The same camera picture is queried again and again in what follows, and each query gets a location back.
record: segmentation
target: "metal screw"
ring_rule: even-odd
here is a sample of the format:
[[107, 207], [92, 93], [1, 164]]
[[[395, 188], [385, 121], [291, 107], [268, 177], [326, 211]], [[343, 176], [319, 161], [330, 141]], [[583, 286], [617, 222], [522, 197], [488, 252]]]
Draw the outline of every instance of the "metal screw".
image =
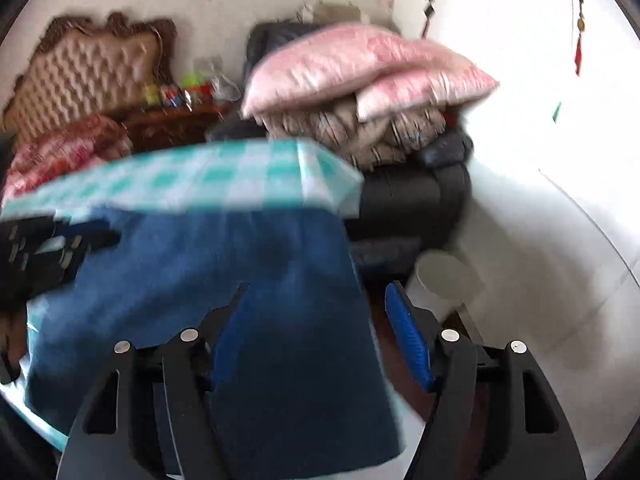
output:
[[452, 343], [460, 339], [460, 334], [452, 328], [444, 329], [440, 335], [442, 336], [444, 341], [451, 341]]
[[527, 351], [527, 345], [525, 345], [522, 341], [511, 341], [511, 350], [516, 352], [516, 354], [524, 354]]
[[182, 339], [185, 343], [196, 341], [198, 338], [198, 331], [194, 328], [188, 328], [183, 330], [180, 334], [180, 339]]
[[116, 354], [126, 354], [131, 348], [131, 343], [129, 341], [119, 341], [116, 343], [116, 346], [113, 347], [113, 351]]

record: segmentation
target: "pink cushion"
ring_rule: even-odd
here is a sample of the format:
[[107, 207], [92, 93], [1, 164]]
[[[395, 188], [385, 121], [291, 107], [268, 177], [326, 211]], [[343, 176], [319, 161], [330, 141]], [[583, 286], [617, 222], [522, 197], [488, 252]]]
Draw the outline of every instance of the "pink cushion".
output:
[[341, 97], [431, 56], [419, 42], [384, 28], [360, 23], [327, 27], [262, 60], [244, 95], [242, 114], [250, 117]]
[[358, 93], [358, 118], [374, 117], [430, 104], [460, 104], [482, 97], [498, 82], [466, 57], [431, 40], [411, 41], [430, 58], [423, 68], [412, 68], [377, 79]]

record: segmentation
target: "brown headboard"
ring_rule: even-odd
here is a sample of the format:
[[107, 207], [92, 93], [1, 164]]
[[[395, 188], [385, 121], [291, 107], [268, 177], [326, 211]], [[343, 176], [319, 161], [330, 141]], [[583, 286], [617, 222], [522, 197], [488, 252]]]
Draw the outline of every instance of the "brown headboard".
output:
[[84, 16], [54, 18], [4, 108], [4, 128], [31, 142], [92, 113], [140, 106], [148, 84], [173, 82], [172, 20], [128, 24], [112, 13], [104, 27]]

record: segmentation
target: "blue towel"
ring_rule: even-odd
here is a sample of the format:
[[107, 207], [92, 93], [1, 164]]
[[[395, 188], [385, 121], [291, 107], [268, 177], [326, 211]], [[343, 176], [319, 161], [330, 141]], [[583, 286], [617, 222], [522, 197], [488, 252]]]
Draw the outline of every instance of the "blue towel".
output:
[[28, 405], [68, 433], [114, 344], [166, 342], [250, 282], [216, 348], [210, 410], [239, 480], [309, 478], [399, 453], [342, 221], [320, 209], [144, 215], [47, 295]]

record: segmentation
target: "teal checkered cloth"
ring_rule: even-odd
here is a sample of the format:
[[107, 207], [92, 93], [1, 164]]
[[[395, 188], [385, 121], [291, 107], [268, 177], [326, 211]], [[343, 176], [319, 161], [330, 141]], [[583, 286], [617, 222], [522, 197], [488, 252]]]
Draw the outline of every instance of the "teal checkered cloth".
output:
[[362, 175], [310, 140], [237, 140], [136, 155], [9, 200], [2, 218], [93, 206], [142, 212], [314, 206], [356, 217]]

